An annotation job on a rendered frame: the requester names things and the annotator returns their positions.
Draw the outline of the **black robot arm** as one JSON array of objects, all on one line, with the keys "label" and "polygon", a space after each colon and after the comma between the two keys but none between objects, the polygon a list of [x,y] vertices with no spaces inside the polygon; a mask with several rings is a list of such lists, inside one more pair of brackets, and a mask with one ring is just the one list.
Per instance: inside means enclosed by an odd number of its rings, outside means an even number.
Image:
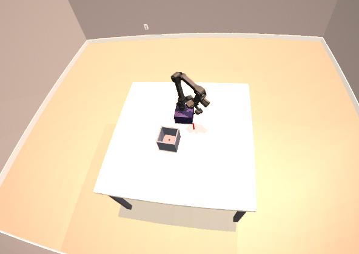
[{"label": "black robot arm", "polygon": [[[178,93],[178,102],[176,105],[178,106],[178,111],[185,111],[186,107],[188,109],[193,109],[195,106],[195,103],[192,101],[186,101],[183,88],[181,85],[181,81],[185,82],[189,87],[191,87],[196,94],[194,97],[194,100],[197,102],[200,102],[205,108],[207,108],[210,104],[210,101],[206,99],[207,92],[206,89],[198,84],[195,84],[185,73],[182,72],[176,72],[171,77],[172,82],[175,83],[176,90]],[[186,105],[185,105],[186,104]]]}]

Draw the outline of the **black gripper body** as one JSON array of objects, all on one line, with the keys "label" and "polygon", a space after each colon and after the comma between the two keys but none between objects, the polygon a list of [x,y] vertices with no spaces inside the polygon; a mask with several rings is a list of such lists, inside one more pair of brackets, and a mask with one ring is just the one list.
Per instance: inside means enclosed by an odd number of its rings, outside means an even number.
[{"label": "black gripper body", "polygon": [[199,108],[199,107],[198,107],[199,102],[195,101],[192,95],[187,95],[187,96],[185,97],[185,99],[186,99],[187,101],[190,101],[190,100],[192,99],[192,101],[195,103],[195,108],[196,108],[195,113],[196,113],[197,115],[199,115],[199,114],[201,114],[201,113],[203,112],[202,108]]}]

